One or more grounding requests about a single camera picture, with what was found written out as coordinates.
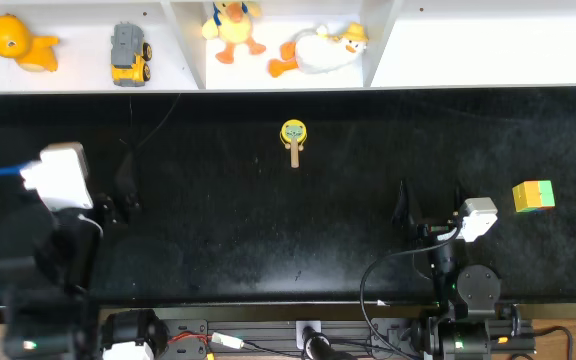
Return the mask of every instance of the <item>toy truck wheel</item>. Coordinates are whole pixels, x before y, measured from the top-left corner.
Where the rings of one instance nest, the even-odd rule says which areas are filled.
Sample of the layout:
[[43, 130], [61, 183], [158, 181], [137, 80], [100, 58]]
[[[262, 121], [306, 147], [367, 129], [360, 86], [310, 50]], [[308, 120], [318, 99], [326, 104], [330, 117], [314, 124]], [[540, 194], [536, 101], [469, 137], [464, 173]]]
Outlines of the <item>toy truck wheel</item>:
[[150, 66], [144, 64], [144, 81], [150, 80]]
[[144, 60], [150, 61], [152, 59], [152, 47], [150, 44], [144, 43]]

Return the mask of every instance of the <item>yellow toy truck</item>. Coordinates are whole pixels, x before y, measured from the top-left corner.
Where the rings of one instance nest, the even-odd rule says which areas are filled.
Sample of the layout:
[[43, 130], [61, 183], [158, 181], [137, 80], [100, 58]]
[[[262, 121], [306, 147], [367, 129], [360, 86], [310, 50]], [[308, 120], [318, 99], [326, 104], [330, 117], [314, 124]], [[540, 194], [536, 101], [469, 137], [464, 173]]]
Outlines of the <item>yellow toy truck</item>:
[[110, 42], [110, 63], [115, 85], [144, 86], [150, 80], [150, 67], [146, 61], [152, 59], [152, 48], [144, 42], [144, 32], [137, 25], [118, 24]]

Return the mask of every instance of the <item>toy cube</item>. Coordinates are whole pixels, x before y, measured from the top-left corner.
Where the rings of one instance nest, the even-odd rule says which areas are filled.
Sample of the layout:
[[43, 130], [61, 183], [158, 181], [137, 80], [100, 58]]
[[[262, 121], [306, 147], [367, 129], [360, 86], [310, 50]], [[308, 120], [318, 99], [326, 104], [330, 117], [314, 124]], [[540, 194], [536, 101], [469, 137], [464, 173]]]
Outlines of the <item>toy cube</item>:
[[549, 180], [524, 181], [512, 188], [517, 212], [530, 212], [534, 210], [555, 207], [555, 196], [552, 193], [552, 184]]

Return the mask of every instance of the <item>white plush duck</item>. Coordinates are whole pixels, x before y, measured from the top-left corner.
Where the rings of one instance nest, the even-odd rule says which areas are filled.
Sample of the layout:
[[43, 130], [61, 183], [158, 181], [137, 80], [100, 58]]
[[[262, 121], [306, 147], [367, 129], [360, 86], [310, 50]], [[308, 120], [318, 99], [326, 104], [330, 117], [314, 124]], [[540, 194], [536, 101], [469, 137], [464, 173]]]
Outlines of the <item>white plush duck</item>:
[[328, 35], [324, 25], [317, 30], [299, 32], [294, 41], [281, 46], [281, 58], [268, 64], [272, 77], [279, 77], [288, 70], [299, 69], [306, 74], [320, 74], [339, 69], [361, 56], [368, 38], [360, 24], [352, 23], [338, 37]]

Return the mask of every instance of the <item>black tabletop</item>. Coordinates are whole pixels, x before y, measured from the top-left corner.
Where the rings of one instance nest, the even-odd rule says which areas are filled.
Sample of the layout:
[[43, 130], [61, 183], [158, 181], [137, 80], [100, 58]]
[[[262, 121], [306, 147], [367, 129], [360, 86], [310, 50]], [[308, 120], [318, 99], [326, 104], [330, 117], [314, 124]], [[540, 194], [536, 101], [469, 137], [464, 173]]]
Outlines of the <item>black tabletop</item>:
[[[0, 96], [0, 166], [79, 141], [91, 192], [110, 193], [126, 144], [175, 98]], [[299, 169], [279, 141], [291, 118], [308, 130]], [[356, 301], [366, 266], [409, 247], [391, 224], [402, 178], [428, 215], [452, 211], [458, 183], [493, 199], [499, 220], [466, 251], [504, 300], [576, 301], [576, 88], [182, 95], [137, 163], [144, 212], [106, 228], [94, 266], [108, 304]], [[525, 180], [552, 181], [556, 208], [517, 214]], [[33, 202], [0, 178], [0, 252], [46, 236]], [[367, 292], [433, 299], [410, 258]]]

